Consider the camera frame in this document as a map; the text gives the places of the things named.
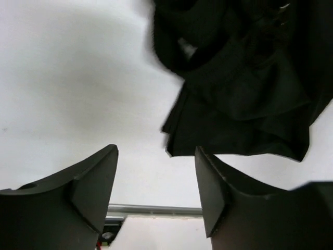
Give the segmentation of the black shorts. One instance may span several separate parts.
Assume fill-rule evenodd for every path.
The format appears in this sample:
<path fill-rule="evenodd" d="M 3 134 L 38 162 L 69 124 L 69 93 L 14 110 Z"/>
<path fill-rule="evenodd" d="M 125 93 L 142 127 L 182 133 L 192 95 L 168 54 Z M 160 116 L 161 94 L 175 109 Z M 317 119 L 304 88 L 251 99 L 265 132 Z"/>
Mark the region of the black shorts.
<path fill-rule="evenodd" d="M 332 1 L 155 1 L 153 50 L 184 80 L 162 131 L 171 156 L 302 161 L 332 100 Z"/>

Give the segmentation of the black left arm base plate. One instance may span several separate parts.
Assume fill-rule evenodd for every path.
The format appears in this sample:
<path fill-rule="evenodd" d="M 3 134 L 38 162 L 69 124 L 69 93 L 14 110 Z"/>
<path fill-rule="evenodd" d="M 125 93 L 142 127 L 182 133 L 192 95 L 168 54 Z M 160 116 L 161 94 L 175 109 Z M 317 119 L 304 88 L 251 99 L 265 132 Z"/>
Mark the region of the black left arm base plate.
<path fill-rule="evenodd" d="M 102 233 L 98 237 L 95 249 L 101 250 L 104 246 L 109 247 L 119 233 L 123 225 L 123 221 L 124 218 L 107 217 L 105 219 Z"/>

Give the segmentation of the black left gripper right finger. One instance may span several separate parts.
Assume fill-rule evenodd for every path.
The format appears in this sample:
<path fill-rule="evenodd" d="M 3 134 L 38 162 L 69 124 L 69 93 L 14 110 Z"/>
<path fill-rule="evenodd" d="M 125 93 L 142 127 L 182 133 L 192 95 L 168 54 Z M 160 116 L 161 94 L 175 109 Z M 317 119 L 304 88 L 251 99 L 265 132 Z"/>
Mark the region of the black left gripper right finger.
<path fill-rule="evenodd" d="M 260 182 L 203 148 L 195 168 L 213 249 L 332 249 L 332 183 L 287 191 Z"/>

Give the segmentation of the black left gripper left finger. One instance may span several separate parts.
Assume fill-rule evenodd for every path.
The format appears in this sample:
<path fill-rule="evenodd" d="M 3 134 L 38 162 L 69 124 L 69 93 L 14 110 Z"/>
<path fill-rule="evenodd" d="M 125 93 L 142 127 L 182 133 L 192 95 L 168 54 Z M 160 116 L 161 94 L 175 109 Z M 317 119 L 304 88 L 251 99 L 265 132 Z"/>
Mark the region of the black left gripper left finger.
<path fill-rule="evenodd" d="M 16 190 L 1 190 L 1 249 L 94 249 L 103 231 L 119 151 L 87 159 Z"/>

